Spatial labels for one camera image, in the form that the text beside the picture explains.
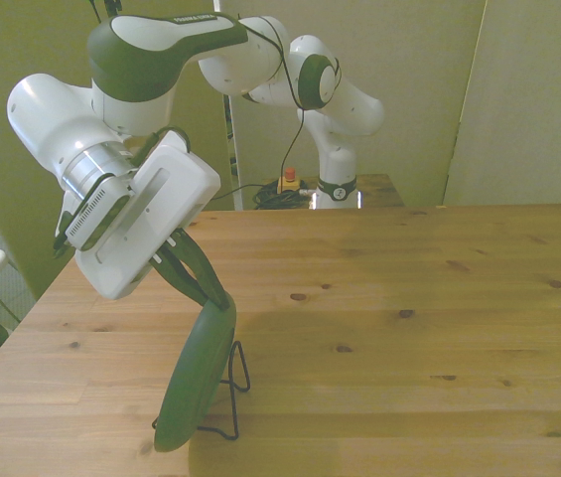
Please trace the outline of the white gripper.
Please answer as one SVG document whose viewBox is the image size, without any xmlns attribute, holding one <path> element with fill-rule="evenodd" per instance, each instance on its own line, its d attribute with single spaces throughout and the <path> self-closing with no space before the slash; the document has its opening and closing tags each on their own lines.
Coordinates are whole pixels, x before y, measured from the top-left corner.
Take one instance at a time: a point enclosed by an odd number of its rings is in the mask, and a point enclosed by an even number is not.
<svg viewBox="0 0 561 477">
<path fill-rule="evenodd" d="M 99 241 L 75 254 L 76 263 L 105 298 L 130 294 L 153 268 L 201 306 L 220 310 L 229 299 L 209 259 L 186 227 L 220 188 L 220 177 L 169 131 L 129 181 L 132 196 Z M 175 231 L 175 254 L 159 249 Z"/>
</svg>

